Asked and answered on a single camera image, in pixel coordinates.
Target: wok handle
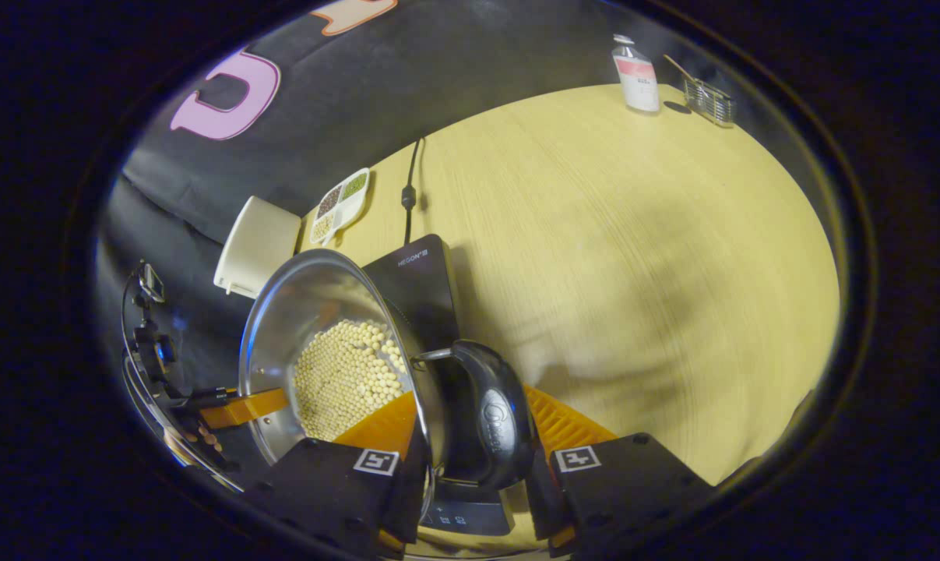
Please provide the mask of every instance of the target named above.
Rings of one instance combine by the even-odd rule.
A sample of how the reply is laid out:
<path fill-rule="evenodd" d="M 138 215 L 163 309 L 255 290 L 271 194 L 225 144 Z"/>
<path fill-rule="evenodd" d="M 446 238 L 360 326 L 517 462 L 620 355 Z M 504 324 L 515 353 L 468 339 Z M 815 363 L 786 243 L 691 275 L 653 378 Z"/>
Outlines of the wok handle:
<path fill-rule="evenodd" d="M 530 472 L 538 437 L 515 370 L 494 349 L 471 340 L 456 340 L 449 349 L 428 352 L 421 358 L 445 356 L 452 356 L 470 374 L 477 436 L 488 459 L 488 469 L 477 486 L 504 489 L 524 479 Z"/>

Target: pink letter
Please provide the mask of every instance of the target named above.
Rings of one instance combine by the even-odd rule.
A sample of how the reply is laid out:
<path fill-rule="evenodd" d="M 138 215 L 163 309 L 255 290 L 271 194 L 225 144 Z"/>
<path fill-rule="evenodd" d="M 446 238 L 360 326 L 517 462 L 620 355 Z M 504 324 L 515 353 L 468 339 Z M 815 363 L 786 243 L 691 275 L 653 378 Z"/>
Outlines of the pink letter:
<path fill-rule="evenodd" d="M 397 0 L 338 0 L 318 8 L 313 15 L 328 20 L 322 35 L 338 35 L 390 11 Z"/>
<path fill-rule="evenodd" d="M 171 118 L 171 130 L 183 128 L 209 139 L 230 139 L 255 123 L 280 88 L 280 69 L 270 61 L 243 51 L 221 62 L 206 75 L 240 79 L 248 86 L 245 99 L 231 109 L 218 109 L 199 100 L 199 90 L 189 94 Z"/>

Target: white plastic container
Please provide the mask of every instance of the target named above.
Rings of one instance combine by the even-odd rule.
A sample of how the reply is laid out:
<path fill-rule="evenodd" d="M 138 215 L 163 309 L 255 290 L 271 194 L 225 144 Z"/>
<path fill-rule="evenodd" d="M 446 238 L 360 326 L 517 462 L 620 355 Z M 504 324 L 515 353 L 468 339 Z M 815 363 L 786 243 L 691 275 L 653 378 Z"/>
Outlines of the white plastic container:
<path fill-rule="evenodd" d="M 615 35 L 618 46 L 611 52 L 615 60 L 625 103 L 637 111 L 657 113 L 660 110 L 660 91 L 657 89 L 656 73 L 650 59 L 641 55 L 632 46 L 632 39 Z"/>
<path fill-rule="evenodd" d="M 359 191 L 352 192 L 351 195 L 345 196 L 345 188 L 348 187 L 349 182 L 352 182 L 353 178 L 363 175 L 362 187 L 359 188 Z M 317 217 L 317 214 L 314 216 L 314 223 L 310 226 L 310 242 L 311 244 L 320 244 L 328 245 L 328 242 L 331 242 L 331 238 L 335 237 L 335 233 L 341 228 L 345 228 L 348 224 L 352 224 L 355 221 L 356 217 L 359 216 L 359 213 L 362 210 L 363 205 L 366 204 L 366 191 L 369 189 L 369 168 L 363 168 L 356 173 L 349 175 L 349 177 L 339 182 L 338 185 L 331 188 L 321 199 L 321 203 L 325 202 L 325 199 L 328 199 L 330 196 L 336 201 L 334 206 L 330 210 L 327 210 L 326 213 L 321 214 L 320 217 Z M 321 203 L 317 206 L 317 212 L 320 213 Z M 324 228 L 322 225 L 324 223 L 329 224 L 326 230 L 322 233 Z"/>
<path fill-rule="evenodd" d="M 228 294 L 257 298 L 269 277 L 293 256 L 302 219 L 288 210 L 249 196 L 227 235 L 213 284 Z"/>

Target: yellow table surface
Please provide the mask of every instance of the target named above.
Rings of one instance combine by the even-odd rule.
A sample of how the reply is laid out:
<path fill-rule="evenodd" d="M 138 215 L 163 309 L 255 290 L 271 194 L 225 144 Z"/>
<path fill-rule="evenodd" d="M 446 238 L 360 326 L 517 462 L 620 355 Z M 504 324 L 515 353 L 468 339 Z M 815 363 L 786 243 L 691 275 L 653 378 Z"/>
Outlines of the yellow table surface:
<path fill-rule="evenodd" d="M 402 245 L 413 148 L 371 168 L 364 213 L 330 248 L 365 266 Z M 410 238 L 451 248 L 463 336 L 619 436 L 653 434 L 708 483 L 764 452 L 822 374 L 840 306 L 829 243 L 739 128 L 637 114 L 618 84 L 587 86 L 433 132 L 413 183 Z M 533 543 L 523 521 L 488 543 Z"/>

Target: cable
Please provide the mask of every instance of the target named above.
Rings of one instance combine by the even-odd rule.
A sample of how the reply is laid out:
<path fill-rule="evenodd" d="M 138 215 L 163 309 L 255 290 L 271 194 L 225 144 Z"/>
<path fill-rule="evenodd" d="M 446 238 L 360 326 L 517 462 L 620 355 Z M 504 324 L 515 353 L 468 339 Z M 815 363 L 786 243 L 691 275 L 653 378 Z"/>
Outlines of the cable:
<path fill-rule="evenodd" d="M 131 397 L 131 402 L 134 404 L 134 408 L 136 409 L 136 411 L 138 411 L 139 418 L 141 418 L 141 420 L 143 420 L 143 422 L 145 422 L 145 424 L 148 425 L 148 429 L 152 431 L 152 434 L 154 436 L 157 437 L 157 431 L 155 430 L 155 426 L 153 426 L 153 424 L 149 422 L 148 418 L 142 413 L 143 411 L 141 408 L 142 404 L 141 404 L 141 401 L 139 401 L 138 394 L 136 394 L 136 391 L 138 390 L 136 390 L 135 387 L 132 385 L 133 382 L 131 381 L 131 376 L 130 374 L 128 374 L 128 369 L 130 369 L 131 367 L 130 359 L 128 359 L 127 355 L 124 355 L 124 354 L 121 354 L 120 359 L 121 359 L 121 370 L 123 370 L 123 373 L 124 373 L 124 387 L 127 388 L 127 394 L 129 397 Z"/>
<path fill-rule="evenodd" d="M 401 206 L 404 206 L 404 209 L 407 210 L 407 224 L 404 227 L 404 245 L 410 244 L 410 209 L 414 208 L 414 203 L 417 201 L 417 194 L 415 192 L 414 186 L 410 184 L 410 180 L 414 178 L 414 162 L 417 157 L 417 145 L 421 143 L 421 139 L 417 139 L 414 143 L 414 153 L 410 155 L 410 170 L 408 170 L 408 184 L 404 189 L 401 189 Z"/>
<path fill-rule="evenodd" d="M 171 424 L 171 420 L 168 420 L 167 416 L 164 415 L 164 412 L 159 408 L 159 405 L 157 405 L 152 392 L 148 390 L 148 384 L 145 384 L 145 379 L 141 376 L 141 370 L 138 369 L 138 363 L 134 362 L 134 355 L 131 352 L 131 344 L 127 340 L 127 323 L 125 322 L 125 312 L 127 312 L 127 291 L 130 290 L 131 281 L 134 280 L 134 277 L 136 274 L 138 274 L 138 270 L 141 270 L 143 265 L 145 265 L 145 260 L 141 259 L 141 262 L 138 263 L 138 266 L 135 267 L 135 269 L 131 271 L 130 276 L 127 277 L 127 280 L 124 283 L 124 295 L 121 297 L 120 302 L 120 334 L 121 337 L 124 338 L 124 349 L 127 349 L 127 358 L 131 362 L 132 369 L 134 369 L 134 379 L 138 380 L 135 383 L 134 379 L 131 379 L 129 376 L 129 370 L 123 369 L 121 374 L 124 376 L 125 387 L 127 387 L 128 392 L 130 392 L 131 389 L 134 390 L 136 397 L 138 397 L 138 399 L 143 402 L 143 405 L 145 405 L 145 408 L 150 413 L 150 416 L 155 419 L 155 422 L 160 424 L 161 429 L 164 430 L 164 433 L 167 433 L 169 436 L 173 437 L 175 443 L 178 444 L 178 447 L 188 454 L 189 457 L 198 461 L 201 468 L 209 471 L 211 476 L 213 476 L 213 478 L 221 484 L 224 484 L 225 486 L 230 487 L 235 491 L 243 492 L 244 489 L 238 485 L 238 483 L 233 482 L 230 477 L 227 477 L 224 475 L 224 473 L 221 473 L 220 470 L 214 468 L 213 465 L 210 465 L 209 461 L 201 458 L 199 456 L 199 452 L 196 452 L 192 448 L 192 445 L 185 440 L 185 437 L 182 436 L 177 429 L 175 429 L 173 424 Z"/>

